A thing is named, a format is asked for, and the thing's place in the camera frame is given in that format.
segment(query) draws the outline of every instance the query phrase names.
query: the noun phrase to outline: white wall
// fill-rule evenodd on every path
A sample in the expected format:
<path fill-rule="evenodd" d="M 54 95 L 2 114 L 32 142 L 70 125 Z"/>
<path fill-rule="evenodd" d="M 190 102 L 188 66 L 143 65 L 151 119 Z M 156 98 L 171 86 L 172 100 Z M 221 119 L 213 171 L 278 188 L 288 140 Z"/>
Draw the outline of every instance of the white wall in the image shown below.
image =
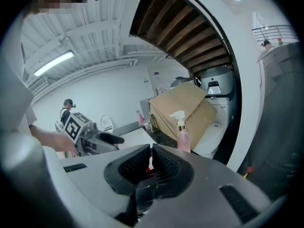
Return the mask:
<path fill-rule="evenodd" d="M 97 123 L 108 115 L 114 128 L 137 121 L 135 110 L 140 110 L 139 101 L 152 97 L 153 91 L 148 80 L 146 65 L 117 69 L 90 76 L 68 85 L 33 106 L 37 117 L 35 125 L 46 130 L 55 130 L 55 121 L 63 101 L 71 98 L 77 108 L 71 112 L 81 112 Z"/>
<path fill-rule="evenodd" d="M 156 88 L 169 90 L 176 77 L 189 77 L 188 70 L 174 59 L 163 59 L 159 63 L 151 62 L 147 64 L 147 67 L 154 95 L 156 95 Z"/>

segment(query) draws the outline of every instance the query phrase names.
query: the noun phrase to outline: black vent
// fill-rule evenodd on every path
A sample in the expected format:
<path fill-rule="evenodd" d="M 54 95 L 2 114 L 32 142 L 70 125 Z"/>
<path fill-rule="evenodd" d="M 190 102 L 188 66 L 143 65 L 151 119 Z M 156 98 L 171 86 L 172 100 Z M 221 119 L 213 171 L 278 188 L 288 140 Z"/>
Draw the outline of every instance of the black vent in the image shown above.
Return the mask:
<path fill-rule="evenodd" d="M 149 160 L 149 158 L 150 149 L 146 148 L 144 151 L 121 164 L 118 168 L 118 172 L 130 183 L 137 186 L 148 169 L 146 161 Z"/>
<path fill-rule="evenodd" d="M 153 159 L 153 166 L 157 166 L 157 185 L 172 181 L 179 174 L 179 164 L 161 151 L 157 149 L 153 150 L 153 156 L 155 157 L 155 160 Z"/>
<path fill-rule="evenodd" d="M 244 197 L 232 185 L 219 188 L 228 203 L 243 223 L 252 220 L 258 212 L 244 199 Z"/>
<path fill-rule="evenodd" d="M 182 158 L 153 145 L 153 167 L 157 174 L 157 189 L 153 193 L 155 199 L 176 197 L 191 184 L 194 176 L 192 166 Z"/>
<path fill-rule="evenodd" d="M 109 163 L 104 170 L 104 178 L 116 193 L 132 196 L 135 188 L 149 167 L 150 145 Z"/>
<path fill-rule="evenodd" d="M 77 165 L 70 165 L 70 166 L 66 166 L 64 167 L 66 172 L 71 172 L 71 171 L 77 171 L 80 170 L 82 168 L 87 167 L 85 164 L 77 164 Z"/>

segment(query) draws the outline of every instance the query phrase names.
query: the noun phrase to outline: curved white frame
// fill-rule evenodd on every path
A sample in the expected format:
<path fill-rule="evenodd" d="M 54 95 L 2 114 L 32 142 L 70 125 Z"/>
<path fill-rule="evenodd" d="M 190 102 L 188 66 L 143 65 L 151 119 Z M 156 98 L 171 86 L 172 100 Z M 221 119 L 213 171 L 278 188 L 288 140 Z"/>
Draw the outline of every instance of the curved white frame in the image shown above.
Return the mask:
<path fill-rule="evenodd" d="M 195 0 L 189 0 L 199 10 L 205 10 Z M 257 60 L 260 54 L 250 28 L 238 23 L 238 18 L 221 0 L 198 0 L 217 19 L 233 48 L 242 86 L 242 115 L 237 141 L 227 166 L 237 171 L 244 160 L 255 135 L 260 111 L 260 72 Z"/>

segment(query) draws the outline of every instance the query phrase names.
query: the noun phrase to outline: person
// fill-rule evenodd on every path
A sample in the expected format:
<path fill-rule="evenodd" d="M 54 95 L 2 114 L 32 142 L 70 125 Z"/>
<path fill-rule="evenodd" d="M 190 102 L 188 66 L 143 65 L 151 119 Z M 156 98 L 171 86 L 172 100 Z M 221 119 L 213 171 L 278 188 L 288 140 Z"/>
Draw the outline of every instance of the person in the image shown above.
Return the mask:
<path fill-rule="evenodd" d="M 76 108 L 71 99 L 67 99 L 63 102 L 63 108 L 60 111 L 60 121 L 63 125 L 66 125 L 67 119 L 70 116 L 70 110 Z"/>
<path fill-rule="evenodd" d="M 60 3 L 71 2 L 79 0 L 33 0 L 11 24 L 0 47 L 0 130 L 31 134 L 41 145 L 49 146 L 56 152 L 77 153 L 66 134 L 45 131 L 34 125 L 36 117 L 30 105 L 34 95 L 23 82 L 21 49 L 21 29 L 26 16 L 60 8 Z"/>
<path fill-rule="evenodd" d="M 272 45 L 271 45 L 271 43 L 270 43 L 269 40 L 264 40 L 264 42 L 262 43 L 261 46 L 263 46 L 266 49 L 266 51 L 269 51 L 271 49 L 271 47 L 272 47 Z"/>

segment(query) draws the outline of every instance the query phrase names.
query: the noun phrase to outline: spray bottle nozzle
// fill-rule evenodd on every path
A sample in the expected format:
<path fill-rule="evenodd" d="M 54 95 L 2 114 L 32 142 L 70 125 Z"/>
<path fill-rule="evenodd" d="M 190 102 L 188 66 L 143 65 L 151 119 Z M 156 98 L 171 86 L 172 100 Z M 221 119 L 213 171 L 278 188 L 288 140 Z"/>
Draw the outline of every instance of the spray bottle nozzle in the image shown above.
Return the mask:
<path fill-rule="evenodd" d="M 178 111 L 170 115 L 170 117 L 174 117 L 175 119 L 179 120 L 177 122 L 178 126 L 184 126 L 185 122 L 183 119 L 185 118 L 185 112 L 184 111 Z"/>

